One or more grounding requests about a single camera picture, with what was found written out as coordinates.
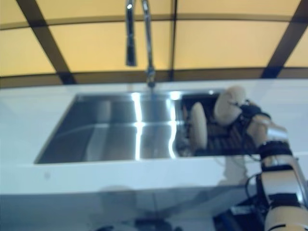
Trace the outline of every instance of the faucet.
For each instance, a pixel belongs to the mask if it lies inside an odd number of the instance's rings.
[[[134,38],[134,1],[127,0],[126,2],[126,33],[127,33],[127,51],[126,51],[126,65],[136,66],[136,51]],[[150,88],[155,86],[155,69],[152,58],[152,41],[151,41],[151,16],[150,6],[148,0],[141,0],[143,8],[143,16],[145,22],[145,35],[148,52],[148,68],[146,70],[147,84]]]

